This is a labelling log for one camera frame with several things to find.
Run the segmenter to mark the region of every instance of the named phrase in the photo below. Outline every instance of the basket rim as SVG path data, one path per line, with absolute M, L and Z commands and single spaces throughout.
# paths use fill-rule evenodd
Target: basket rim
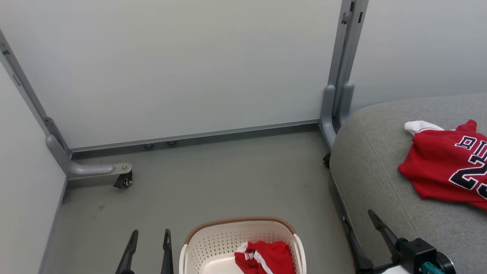
M 203 228 L 207 228 L 207 227 L 215 226 L 215 225 L 249 222 L 249 221 L 271 221 L 271 222 L 280 223 L 281 225 L 285 226 L 291 232 L 291 234 L 293 234 L 293 235 L 296 234 L 296 231 L 294 230 L 294 228 L 288 222 L 286 222 L 285 220 L 283 220 L 281 218 L 276 218 L 276 217 L 240 217 L 240 218 L 230 218 L 230 219 L 217 220 L 217 221 L 212 221 L 212 222 L 208 222 L 208 223 L 204 223 L 202 225 L 199 225 L 189 233 L 189 235 L 186 237 L 184 244 L 185 245 L 189 244 L 189 241 L 191 241 L 193 236 Z

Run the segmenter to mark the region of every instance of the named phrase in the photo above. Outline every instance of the white plastic basket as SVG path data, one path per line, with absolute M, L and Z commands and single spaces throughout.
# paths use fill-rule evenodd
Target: white plastic basket
M 179 256 L 179 274 L 241 274 L 235 250 L 244 242 L 283 241 L 289 245 L 296 274 L 306 274 L 301 240 L 284 220 L 248 217 L 215 221 L 194 229 Z

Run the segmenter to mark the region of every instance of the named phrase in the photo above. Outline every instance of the gray cushion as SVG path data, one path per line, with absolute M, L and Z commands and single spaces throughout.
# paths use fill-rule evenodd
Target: gray cushion
M 377 266 L 390 253 L 367 215 L 373 209 L 398 237 L 421 237 L 445 253 L 457 273 L 485 273 L 487 212 L 463 203 L 421 200 L 397 171 L 411 147 L 407 121 L 455 129 L 476 120 L 487 130 L 487 93 L 416 98 L 374 105 L 353 113 L 340 129 L 330 161 L 347 214 L 366 255 Z

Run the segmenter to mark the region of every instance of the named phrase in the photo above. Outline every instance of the red jersey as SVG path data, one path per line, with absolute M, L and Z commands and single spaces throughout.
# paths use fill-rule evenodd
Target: red jersey
M 412 138 L 397 168 L 422 199 L 466 202 L 487 210 L 487 137 L 469 120 L 456 130 L 426 130 Z

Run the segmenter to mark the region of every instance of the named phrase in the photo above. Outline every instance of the teal component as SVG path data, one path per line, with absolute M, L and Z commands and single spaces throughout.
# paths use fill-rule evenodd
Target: teal component
M 423 269 L 423 274 L 445 274 L 429 262 L 424 263 L 421 268 Z

